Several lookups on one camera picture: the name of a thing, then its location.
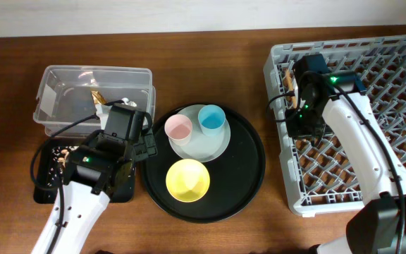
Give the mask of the gold foil wrapper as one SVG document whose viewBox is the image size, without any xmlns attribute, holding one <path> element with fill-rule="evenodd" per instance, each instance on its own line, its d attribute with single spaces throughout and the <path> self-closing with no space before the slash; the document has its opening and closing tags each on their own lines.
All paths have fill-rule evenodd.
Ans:
<svg viewBox="0 0 406 254">
<path fill-rule="evenodd" d="M 92 100 L 95 105 L 97 104 L 106 104 L 106 100 L 104 99 L 103 95 L 97 90 L 91 90 Z"/>
</svg>

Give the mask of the grey plate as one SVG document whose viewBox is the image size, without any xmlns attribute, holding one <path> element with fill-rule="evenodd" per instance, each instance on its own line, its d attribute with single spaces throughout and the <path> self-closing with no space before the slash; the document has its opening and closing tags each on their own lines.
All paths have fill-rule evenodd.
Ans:
<svg viewBox="0 0 406 254">
<path fill-rule="evenodd" d="M 230 142 L 230 125 L 226 116 L 222 116 L 223 125 L 216 135 L 207 136 L 199 121 L 199 112 L 205 108 L 204 104 L 193 104 L 178 111 L 192 122 L 192 134 L 186 145 L 176 145 L 171 138 L 169 143 L 172 150 L 183 159 L 195 159 L 201 163 L 210 162 L 221 156 Z"/>
</svg>

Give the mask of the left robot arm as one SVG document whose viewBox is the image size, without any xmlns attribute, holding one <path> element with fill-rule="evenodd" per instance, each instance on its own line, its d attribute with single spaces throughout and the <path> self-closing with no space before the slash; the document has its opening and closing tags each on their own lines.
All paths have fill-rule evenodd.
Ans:
<svg viewBox="0 0 406 254">
<path fill-rule="evenodd" d="M 103 126 L 57 164 L 56 185 L 31 178 L 39 189 L 57 192 L 33 253 L 79 253 L 109 203 L 133 198 L 137 163 L 156 154 L 151 115 L 112 104 Z"/>
</svg>

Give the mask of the food scraps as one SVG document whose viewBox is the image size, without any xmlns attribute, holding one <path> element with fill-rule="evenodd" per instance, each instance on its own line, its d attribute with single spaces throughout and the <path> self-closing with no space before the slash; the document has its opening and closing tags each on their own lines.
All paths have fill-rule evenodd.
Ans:
<svg viewBox="0 0 406 254">
<path fill-rule="evenodd" d="M 47 160 L 46 185 L 48 187 L 55 186 L 58 178 L 63 178 L 66 160 L 69 154 L 77 148 L 77 146 L 58 146 L 51 148 L 50 157 Z"/>
</svg>

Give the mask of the wooden chopstick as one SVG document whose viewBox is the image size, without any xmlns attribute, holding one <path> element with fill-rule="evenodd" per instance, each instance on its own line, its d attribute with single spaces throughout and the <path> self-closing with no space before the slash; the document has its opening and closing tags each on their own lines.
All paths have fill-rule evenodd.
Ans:
<svg viewBox="0 0 406 254">
<path fill-rule="evenodd" d="M 289 92 L 293 92 L 293 96 L 291 97 L 291 101 L 293 103 L 293 108 L 297 108 L 297 96 L 298 96 L 298 86 L 297 86 L 297 81 L 293 76 L 290 74 L 290 70 L 285 71 L 285 77 L 284 77 L 284 83 L 285 86 L 288 88 Z"/>
</svg>

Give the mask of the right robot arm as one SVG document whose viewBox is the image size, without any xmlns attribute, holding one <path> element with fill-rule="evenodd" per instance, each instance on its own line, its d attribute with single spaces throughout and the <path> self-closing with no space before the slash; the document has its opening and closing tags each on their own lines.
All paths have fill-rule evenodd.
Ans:
<svg viewBox="0 0 406 254">
<path fill-rule="evenodd" d="M 366 88 L 353 71 L 332 72 L 321 54 L 293 66 L 297 102 L 289 136 L 313 138 L 328 126 L 339 140 L 362 192 L 364 207 L 345 235 L 311 253 L 406 253 L 406 168 L 372 113 Z"/>
</svg>

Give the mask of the white tissue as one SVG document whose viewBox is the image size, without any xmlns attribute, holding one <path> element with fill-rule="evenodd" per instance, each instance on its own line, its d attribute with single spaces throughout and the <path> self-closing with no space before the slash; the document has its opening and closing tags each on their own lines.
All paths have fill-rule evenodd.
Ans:
<svg viewBox="0 0 406 254">
<path fill-rule="evenodd" d="M 113 102 L 107 102 L 106 104 L 97 102 L 95 104 L 95 108 L 97 110 L 96 115 L 100 120 L 100 126 L 101 126 L 102 130 L 105 129 L 106 123 L 109 118 L 109 112 L 114 104 L 123 104 L 123 105 L 129 106 L 129 107 L 137 108 L 137 104 L 134 101 L 129 100 L 127 97 L 124 97 L 120 100 L 116 100 Z"/>
</svg>

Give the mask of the blue cup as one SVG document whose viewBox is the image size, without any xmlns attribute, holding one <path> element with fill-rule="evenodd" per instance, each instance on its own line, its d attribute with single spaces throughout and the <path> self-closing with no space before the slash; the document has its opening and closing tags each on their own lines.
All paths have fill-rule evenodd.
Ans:
<svg viewBox="0 0 406 254">
<path fill-rule="evenodd" d="M 222 132 L 226 115 L 219 106 L 208 104 L 200 109 L 197 119 L 204 135 L 216 136 Z"/>
</svg>

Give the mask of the yellow bowl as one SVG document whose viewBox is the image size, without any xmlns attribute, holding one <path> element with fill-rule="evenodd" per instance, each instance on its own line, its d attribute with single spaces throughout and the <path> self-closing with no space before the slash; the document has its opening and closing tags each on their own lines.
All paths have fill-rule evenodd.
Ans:
<svg viewBox="0 0 406 254">
<path fill-rule="evenodd" d="M 194 159 L 175 162 L 167 171 L 168 193 L 180 202 L 196 202 L 202 199 L 210 187 L 210 175 L 203 163 Z"/>
</svg>

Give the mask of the pink cup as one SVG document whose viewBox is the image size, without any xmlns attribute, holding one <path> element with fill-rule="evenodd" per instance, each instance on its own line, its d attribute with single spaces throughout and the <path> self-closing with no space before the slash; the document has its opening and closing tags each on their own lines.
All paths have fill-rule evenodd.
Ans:
<svg viewBox="0 0 406 254">
<path fill-rule="evenodd" d="M 164 126 L 166 135 L 178 146 L 184 146 L 190 142 L 192 129 L 191 120 L 182 114 L 170 116 Z"/>
</svg>

